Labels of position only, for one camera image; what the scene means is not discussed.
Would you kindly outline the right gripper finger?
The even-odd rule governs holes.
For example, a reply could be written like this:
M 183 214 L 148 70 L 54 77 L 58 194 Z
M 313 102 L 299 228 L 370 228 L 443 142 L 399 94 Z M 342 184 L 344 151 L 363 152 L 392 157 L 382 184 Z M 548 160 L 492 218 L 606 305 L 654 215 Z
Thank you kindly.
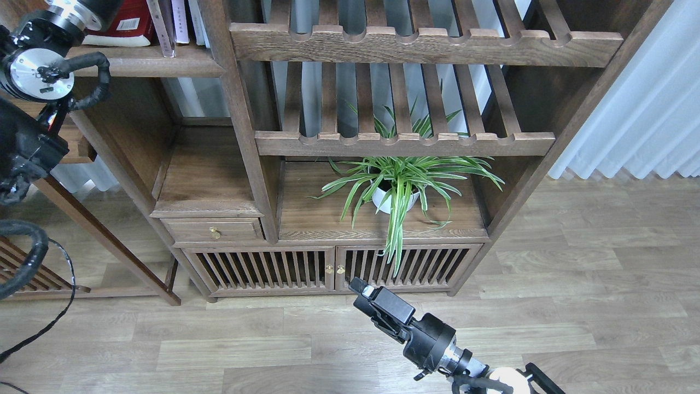
M 375 326 L 400 344 L 408 340 L 407 320 L 387 312 L 375 312 L 370 317 Z
M 349 288 L 358 295 L 353 306 L 379 325 L 409 325 L 415 314 L 414 307 L 386 287 L 375 288 L 365 280 L 354 277 Z

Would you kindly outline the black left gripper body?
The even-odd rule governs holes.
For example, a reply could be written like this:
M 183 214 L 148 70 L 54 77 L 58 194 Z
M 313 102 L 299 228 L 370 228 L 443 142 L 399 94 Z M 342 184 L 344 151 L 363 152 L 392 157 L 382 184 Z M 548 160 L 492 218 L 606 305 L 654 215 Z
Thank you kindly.
M 65 31 L 105 31 L 110 28 L 123 1 L 47 1 L 45 18 Z

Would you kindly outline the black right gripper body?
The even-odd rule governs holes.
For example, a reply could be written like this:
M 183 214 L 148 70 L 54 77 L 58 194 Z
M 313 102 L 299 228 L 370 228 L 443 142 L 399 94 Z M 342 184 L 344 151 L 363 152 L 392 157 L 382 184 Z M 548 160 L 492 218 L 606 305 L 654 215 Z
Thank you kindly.
M 450 365 L 453 359 L 443 360 L 445 352 L 453 345 L 455 329 L 438 318 L 427 314 L 422 320 L 411 319 L 407 325 L 408 340 L 404 343 L 403 355 L 413 364 L 422 369 L 420 375 L 440 371 L 444 375 L 452 375 L 457 362 Z

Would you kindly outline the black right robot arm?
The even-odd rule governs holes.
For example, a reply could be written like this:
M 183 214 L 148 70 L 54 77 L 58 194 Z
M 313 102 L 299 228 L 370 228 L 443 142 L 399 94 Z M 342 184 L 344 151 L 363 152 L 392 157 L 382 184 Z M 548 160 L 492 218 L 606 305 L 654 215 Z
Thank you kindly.
M 524 370 L 483 364 L 471 351 L 457 346 L 453 327 L 429 312 L 421 320 L 415 319 L 415 308 L 386 287 L 372 287 L 359 277 L 354 277 L 349 287 L 358 295 L 353 305 L 405 346 L 403 355 L 421 370 L 416 381 L 440 372 L 452 383 L 453 393 L 536 393 L 533 383 L 545 393 L 563 393 L 533 363 Z

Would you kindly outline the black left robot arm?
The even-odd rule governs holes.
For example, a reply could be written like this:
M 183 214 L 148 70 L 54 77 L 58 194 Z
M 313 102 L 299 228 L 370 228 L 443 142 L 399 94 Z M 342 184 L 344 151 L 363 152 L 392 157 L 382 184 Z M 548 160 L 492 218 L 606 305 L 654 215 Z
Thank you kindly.
M 86 30 L 105 31 L 121 1 L 49 1 L 2 27 L 2 205 L 24 200 L 68 154 L 59 132 L 67 114 L 109 97 L 110 63 L 100 51 L 68 57 Z

